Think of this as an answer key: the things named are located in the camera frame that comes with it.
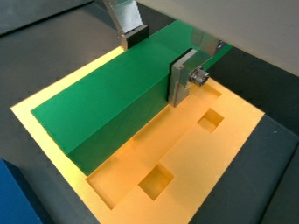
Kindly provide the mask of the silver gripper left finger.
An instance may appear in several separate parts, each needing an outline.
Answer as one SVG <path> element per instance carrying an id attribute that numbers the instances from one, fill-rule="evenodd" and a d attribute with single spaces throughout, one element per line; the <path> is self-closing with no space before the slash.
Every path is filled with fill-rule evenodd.
<path id="1" fill-rule="evenodd" d="M 143 23 L 136 0 L 103 0 L 118 29 L 120 46 L 128 50 L 150 37 L 150 27 Z"/>

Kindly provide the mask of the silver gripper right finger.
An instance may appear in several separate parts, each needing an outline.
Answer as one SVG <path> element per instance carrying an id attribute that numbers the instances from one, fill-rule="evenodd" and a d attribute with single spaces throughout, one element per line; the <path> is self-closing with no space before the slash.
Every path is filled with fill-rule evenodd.
<path id="1" fill-rule="evenodd" d="M 203 66 L 215 57 L 224 46 L 224 42 L 211 36 L 207 32 L 194 28 L 191 43 L 199 47 L 191 48 L 172 63 L 170 69 L 168 103 L 176 107 L 190 94 L 191 86 L 202 87 L 210 73 Z"/>

